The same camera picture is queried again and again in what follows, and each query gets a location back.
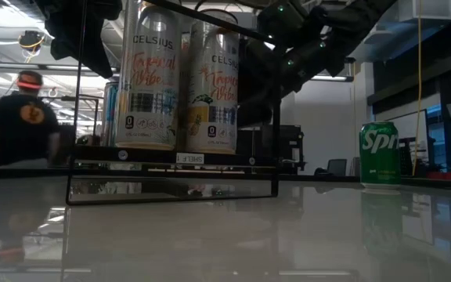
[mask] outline table surface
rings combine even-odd
[[[277,198],[66,207],[66,184],[0,180],[0,281],[451,281],[448,190],[281,182]]]

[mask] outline green soda can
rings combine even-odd
[[[401,181],[398,129],[392,122],[365,124],[359,133],[361,183],[367,188],[395,188]]]

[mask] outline shelf label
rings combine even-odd
[[[177,164],[204,164],[204,154],[177,153]]]

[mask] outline black t-shirt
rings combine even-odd
[[[29,95],[0,99],[0,165],[48,155],[49,136],[59,131],[55,113]]]

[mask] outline person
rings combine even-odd
[[[23,70],[16,80],[18,92],[0,99],[0,166],[46,168],[59,147],[55,113],[39,98],[40,74]]]

